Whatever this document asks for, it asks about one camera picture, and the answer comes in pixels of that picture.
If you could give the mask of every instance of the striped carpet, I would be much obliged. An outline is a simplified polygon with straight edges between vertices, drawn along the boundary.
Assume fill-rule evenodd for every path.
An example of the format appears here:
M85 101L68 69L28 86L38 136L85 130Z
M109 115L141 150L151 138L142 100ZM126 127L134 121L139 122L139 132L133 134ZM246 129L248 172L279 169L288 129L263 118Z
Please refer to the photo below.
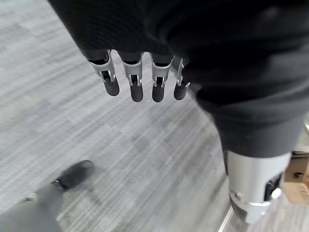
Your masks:
M215 127L193 97L174 100L175 70L164 100L152 101L149 54L144 99L133 102L122 62L112 57L117 97L47 2L0 0L0 212L90 159L93 178L65 195L58 217L65 232L217 231L229 203ZM249 231L307 231L299 215L308 209L285 199L276 209ZM226 231L244 228L232 218Z

